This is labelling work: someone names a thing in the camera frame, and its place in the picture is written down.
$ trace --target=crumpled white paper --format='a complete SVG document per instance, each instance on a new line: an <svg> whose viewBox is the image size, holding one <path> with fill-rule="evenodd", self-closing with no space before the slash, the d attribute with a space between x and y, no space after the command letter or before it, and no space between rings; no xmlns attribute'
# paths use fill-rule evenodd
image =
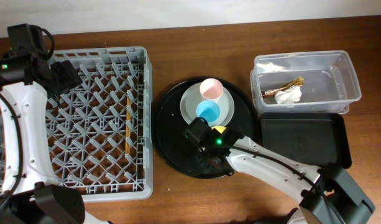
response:
<svg viewBox="0 0 381 224"><path fill-rule="evenodd" d="M278 104L289 104L298 102L301 99L301 96L301 87L295 85L284 91L278 91L275 94L275 100Z"/></svg>

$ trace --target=white plate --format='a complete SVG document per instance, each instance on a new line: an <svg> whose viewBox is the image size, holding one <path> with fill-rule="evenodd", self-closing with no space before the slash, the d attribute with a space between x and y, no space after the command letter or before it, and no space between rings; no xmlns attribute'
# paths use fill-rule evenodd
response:
<svg viewBox="0 0 381 224"><path fill-rule="evenodd" d="M180 100L180 113L186 123L190 124L196 117L196 108L201 103L200 95L200 83L196 83L189 87ZM223 94L218 101L218 105L221 108L221 115L216 122L215 126L227 125L234 114L234 101L232 95L226 88L223 88Z"/></svg>

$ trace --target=tabletop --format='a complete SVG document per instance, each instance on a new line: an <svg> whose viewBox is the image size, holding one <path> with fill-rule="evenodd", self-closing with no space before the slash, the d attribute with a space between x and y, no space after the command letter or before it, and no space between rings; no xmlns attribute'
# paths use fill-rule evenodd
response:
<svg viewBox="0 0 381 224"><path fill-rule="evenodd" d="M353 162L348 172L377 208L369 223L381 223L381 16L66 34L55 35L55 42L56 49L145 47L153 65L154 103L176 83L196 76L223 78L251 98L256 56L345 50L362 91L361 100L343 115ZM0 56L8 50L9 41L0 39ZM185 176L154 151L150 198L85 207L117 224L249 223L286 215L297 206L247 174L211 180Z"/></svg>

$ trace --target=yellow object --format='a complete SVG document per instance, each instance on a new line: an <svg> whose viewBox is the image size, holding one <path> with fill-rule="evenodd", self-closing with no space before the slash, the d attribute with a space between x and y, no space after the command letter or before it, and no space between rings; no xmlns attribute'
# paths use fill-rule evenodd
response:
<svg viewBox="0 0 381 224"><path fill-rule="evenodd" d="M219 131L219 133L223 133L223 131L226 129L226 127L224 126L215 126L213 127L213 129L216 129L217 131Z"/></svg>

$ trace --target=round black tray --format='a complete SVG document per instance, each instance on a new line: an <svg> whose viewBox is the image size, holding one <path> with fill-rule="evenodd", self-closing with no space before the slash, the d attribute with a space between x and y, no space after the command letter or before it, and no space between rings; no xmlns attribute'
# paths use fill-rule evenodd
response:
<svg viewBox="0 0 381 224"><path fill-rule="evenodd" d="M152 141L161 158L177 171L197 178L208 179L225 175L220 167L209 165L183 135L188 124L180 113L183 93L203 78L192 78L169 90L154 108L152 117ZM244 135L259 140L259 121L250 99L233 84L218 79L234 100L234 114L227 128L241 131Z"/></svg>

